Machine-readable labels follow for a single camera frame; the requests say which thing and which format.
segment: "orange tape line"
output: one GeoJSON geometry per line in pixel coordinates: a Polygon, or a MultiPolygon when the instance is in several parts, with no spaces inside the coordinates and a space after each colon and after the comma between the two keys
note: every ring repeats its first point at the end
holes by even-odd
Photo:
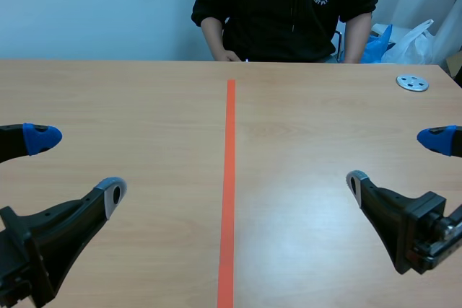
{"type": "Polygon", "coordinates": [[[225,174],[223,178],[222,233],[219,249],[217,308],[234,307],[234,225],[236,174],[236,81],[227,85],[225,174]]]}

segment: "round metal plate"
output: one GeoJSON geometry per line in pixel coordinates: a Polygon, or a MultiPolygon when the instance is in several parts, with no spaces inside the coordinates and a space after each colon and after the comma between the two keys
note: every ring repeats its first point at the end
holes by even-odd
{"type": "Polygon", "coordinates": [[[425,92],[430,86],[426,79],[414,75],[400,75],[396,78],[396,83],[413,92],[425,92]]]}

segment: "wooden table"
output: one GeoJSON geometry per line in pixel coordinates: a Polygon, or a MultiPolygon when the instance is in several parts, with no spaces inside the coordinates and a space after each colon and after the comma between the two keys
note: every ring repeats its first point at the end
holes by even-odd
{"type": "Polygon", "coordinates": [[[461,306],[462,251],[400,276],[345,183],[359,169],[404,195],[433,190],[448,212],[462,203],[462,159],[416,141],[462,123],[462,90],[438,67],[0,61],[1,124],[64,133],[1,166],[1,206],[31,214],[107,176],[128,182],[49,307],[217,306],[228,79],[235,307],[461,306]],[[405,73],[430,89],[398,87],[405,73]]]}

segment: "blue plastic bag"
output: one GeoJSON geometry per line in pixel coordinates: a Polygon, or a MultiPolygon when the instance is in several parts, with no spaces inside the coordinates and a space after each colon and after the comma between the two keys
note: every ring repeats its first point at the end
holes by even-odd
{"type": "Polygon", "coordinates": [[[370,36],[361,58],[361,64],[382,63],[382,57],[388,49],[393,25],[389,25],[382,36],[370,36]]]}

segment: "black hoodie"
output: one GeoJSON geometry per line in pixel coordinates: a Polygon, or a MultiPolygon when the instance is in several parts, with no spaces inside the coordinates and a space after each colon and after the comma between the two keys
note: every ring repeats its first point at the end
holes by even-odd
{"type": "Polygon", "coordinates": [[[198,26],[207,17],[221,21],[225,49],[242,60],[310,62],[335,51],[339,17],[347,22],[372,12],[377,1],[196,0],[192,20],[198,26]]]}

